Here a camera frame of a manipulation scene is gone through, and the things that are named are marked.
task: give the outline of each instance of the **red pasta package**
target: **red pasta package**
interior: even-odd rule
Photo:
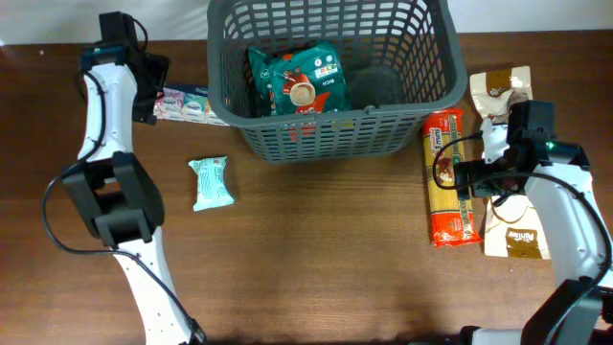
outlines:
[[[459,200],[456,191],[437,187],[434,178],[444,186],[453,186],[453,165],[465,160],[463,143],[457,143],[439,158],[437,175],[432,173],[432,164],[437,152],[451,140],[462,137],[462,109],[436,111],[430,115],[422,129],[425,169],[428,181],[432,235],[435,246],[456,246],[481,241],[475,231],[470,200]]]

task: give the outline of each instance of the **brown wood surface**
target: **brown wood surface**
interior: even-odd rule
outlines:
[[[593,164],[613,225],[613,33],[462,34],[469,74],[532,67],[556,103],[558,137]],[[206,43],[152,42],[169,81],[206,84]],[[81,145],[79,45],[0,48],[0,343],[142,344],[127,282],[111,258],[76,257],[44,237],[39,202]],[[465,128],[477,128],[469,97]],[[551,263],[430,244],[423,153],[274,166],[233,128],[134,125],[134,148],[166,206],[165,251],[179,296],[212,339],[340,341],[522,327],[554,288]],[[479,148],[469,150],[478,152]],[[194,213],[188,161],[228,156],[236,204]],[[484,205],[475,202],[476,223]],[[50,221],[68,244],[98,247],[63,191]]]

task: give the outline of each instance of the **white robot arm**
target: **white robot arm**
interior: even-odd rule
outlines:
[[[587,344],[601,313],[611,322],[611,239],[594,198],[589,162],[580,146],[558,142],[553,129],[552,104],[516,104],[508,125],[484,120],[484,159],[454,167],[452,188],[460,199],[470,197],[468,188],[475,197],[528,197],[543,225],[557,286],[523,330],[471,327],[464,334],[467,345]]]
[[[132,153],[132,121],[154,123],[151,113],[169,62],[138,48],[129,15],[105,13],[100,21],[102,41],[81,58],[85,139],[78,164],[60,177],[92,236],[110,248],[98,252],[114,254],[122,267],[147,345],[204,344],[205,334],[176,298],[166,264],[162,198]],[[106,193],[110,184],[120,191]]]

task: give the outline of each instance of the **black cable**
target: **black cable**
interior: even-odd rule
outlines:
[[[446,190],[446,191],[453,191],[457,189],[454,186],[444,186],[437,179],[437,164],[439,163],[439,158],[441,158],[441,155],[443,154],[443,152],[450,146],[458,144],[464,140],[481,139],[482,136],[483,136],[483,131],[478,131],[478,132],[468,135],[467,137],[462,137],[462,138],[452,140],[448,142],[447,144],[443,145],[441,149],[439,149],[439,151],[437,152],[437,155],[434,157],[434,162],[432,162],[432,175],[434,176],[434,183],[436,183],[437,187],[443,190]]]
[[[447,149],[448,147],[450,147],[453,144],[456,144],[458,142],[461,142],[463,140],[467,140],[467,139],[476,139],[479,138],[483,135],[483,132],[476,132],[472,135],[469,135],[465,138],[459,138],[456,140],[452,140],[451,142],[447,143],[445,146],[443,146],[439,152],[437,153],[435,159],[434,159],[434,163],[432,165],[432,173],[434,175],[434,181],[437,184],[437,186],[439,186],[442,189],[445,190],[460,190],[460,189],[464,189],[464,188],[468,188],[473,184],[477,184],[477,183],[481,183],[481,182],[485,182],[485,181],[490,181],[490,180],[495,180],[498,178],[515,178],[515,177],[535,177],[535,178],[542,178],[542,179],[546,179],[549,181],[552,181],[554,183],[557,183],[558,185],[564,187],[568,192],[570,192],[580,203],[581,205],[583,205],[583,207],[585,207],[585,210],[587,211],[587,213],[592,217],[592,220],[596,223],[596,226],[599,229],[599,232],[601,233],[601,237],[602,237],[602,241],[604,243],[604,260],[601,263],[600,266],[600,270],[599,273],[596,275],[596,277],[594,277],[594,279],[590,282],[590,284],[586,287],[585,291],[579,295],[579,297],[569,306],[569,308],[560,316],[560,318],[557,320],[556,324],[554,325],[554,328],[552,329],[552,331],[549,333],[549,337],[546,339],[545,343],[548,344],[549,342],[551,342],[551,338],[553,337],[553,335],[556,333],[557,328],[562,324],[562,322],[564,322],[564,319],[566,318],[566,316],[568,316],[568,313],[585,297],[587,297],[594,288],[596,288],[602,281],[602,279],[604,278],[604,276],[606,275],[606,272],[608,272],[609,268],[611,267],[611,263],[612,263],[612,257],[613,257],[613,249],[612,249],[612,245],[611,245],[611,241],[609,239],[609,234],[606,231],[606,226],[604,225],[604,221],[602,220],[602,218],[599,216],[598,212],[596,212],[596,210],[594,209],[594,207],[592,206],[592,204],[590,204],[590,202],[585,198],[585,194],[580,192],[577,188],[573,187],[570,183],[559,179],[557,177],[548,175],[546,173],[540,173],[540,172],[496,172],[496,173],[491,173],[489,175],[485,175],[485,176],[481,176],[479,178],[476,178],[473,181],[470,181],[468,183],[466,183],[465,185],[462,186],[441,186],[437,179],[436,179],[436,163],[439,160],[439,157],[441,155],[441,153]]]
[[[496,208],[502,206],[512,196],[511,191],[505,191],[495,201],[491,202],[491,207]]]
[[[68,168],[67,170],[65,170],[64,172],[62,172],[60,175],[56,176],[53,180],[51,180],[51,182],[49,183],[49,185],[47,185],[47,188],[45,189],[45,193],[43,194],[42,197],[42,201],[40,203],[40,214],[41,214],[41,218],[42,218],[42,226],[45,229],[45,233],[47,234],[47,237],[49,237],[49,239],[51,239],[51,242],[58,247],[59,249],[70,253],[70,254],[77,254],[77,255],[85,255],[85,256],[90,256],[90,255],[120,255],[120,256],[125,256],[129,259],[131,259],[132,261],[134,261],[140,268],[142,268],[144,270],[144,272],[151,277],[151,279],[160,287],[162,288],[162,290],[169,296],[169,298],[172,300],[172,302],[176,305],[177,308],[179,308],[179,311],[181,311],[181,314],[183,315],[183,317],[185,317],[185,320],[190,328],[190,331],[192,331],[193,333],[196,333],[199,329],[199,327],[196,327],[195,325],[197,325],[195,323],[195,320],[193,320],[190,315],[187,313],[187,311],[185,310],[185,308],[183,308],[183,305],[181,305],[181,302],[179,302],[178,298],[174,295],[174,293],[166,286],[166,284],[164,284],[164,282],[162,282],[148,267],[146,264],[144,264],[138,256],[128,253],[128,252],[124,252],[124,251],[120,251],[120,250],[82,250],[82,249],[74,249],[71,247],[68,247],[67,245],[65,245],[64,243],[62,243],[57,237],[56,235],[53,233],[53,231],[51,230],[51,227],[49,226],[49,220],[47,218],[47,201],[49,199],[49,195],[51,194],[51,191],[54,189],[54,187],[56,186],[56,184],[59,182],[59,180],[61,180],[62,178],[74,173],[76,171],[76,169],[78,169],[83,163],[85,163],[87,161],[87,159],[89,157],[91,157],[102,145],[102,139],[104,137],[104,132],[106,131],[106,104],[105,104],[105,100],[104,100],[104,90],[102,89],[102,86],[100,84],[100,82],[98,80],[96,80],[96,78],[94,78],[88,71],[84,71],[82,72],[84,76],[87,76],[92,82],[94,82],[96,84],[96,88],[98,90],[98,94],[100,95],[100,100],[101,100],[101,114],[102,114],[102,123],[101,123],[101,131],[100,134],[98,136],[98,140],[94,141],[94,147],[87,152],[87,154],[85,154],[83,157],[81,157],[79,160],[77,160],[77,162],[75,164],[73,164],[72,166],[70,166],[70,168]]]
[[[140,21],[138,21],[138,19],[134,19],[134,23],[136,23],[136,25],[139,26],[139,28],[141,28],[141,30],[143,31],[143,35],[145,36],[145,43],[143,43],[143,47],[139,48],[138,50],[141,52],[144,52],[147,49],[147,46],[149,45],[149,35],[147,34],[147,30],[145,29],[145,27],[143,26],[143,24],[141,24]]]

